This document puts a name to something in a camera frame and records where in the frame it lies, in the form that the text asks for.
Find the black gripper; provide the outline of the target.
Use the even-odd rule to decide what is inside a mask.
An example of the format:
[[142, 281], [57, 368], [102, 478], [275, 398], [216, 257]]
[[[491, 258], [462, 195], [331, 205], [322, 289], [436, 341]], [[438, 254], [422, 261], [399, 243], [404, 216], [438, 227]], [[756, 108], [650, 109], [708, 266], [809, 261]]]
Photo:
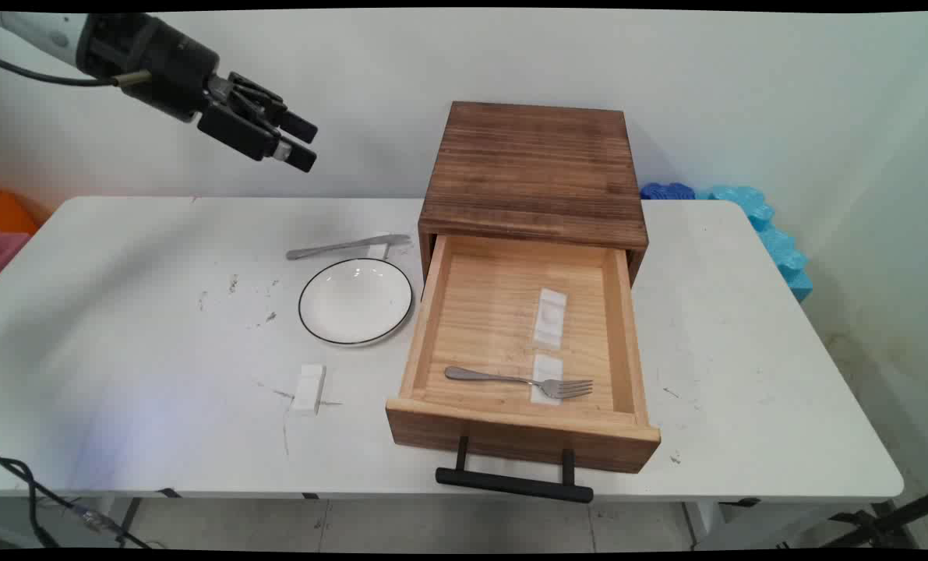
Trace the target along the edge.
[[[149, 74], [149, 79], [125, 84], [122, 92], [183, 123], [192, 121], [210, 100], [207, 82], [217, 74], [221, 57], [214, 50], [154, 16], [130, 16], [125, 21], [128, 39], [122, 73]], [[245, 78], [229, 73], [229, 106], [210, 105], [197, 128], [204, 135], [237, 150], [251, 160], [274, 159], [295, 169], [312, 170], [314, 150], [299, 141], [314, 141], [318, 127], [290, 111], [284, 100]]]

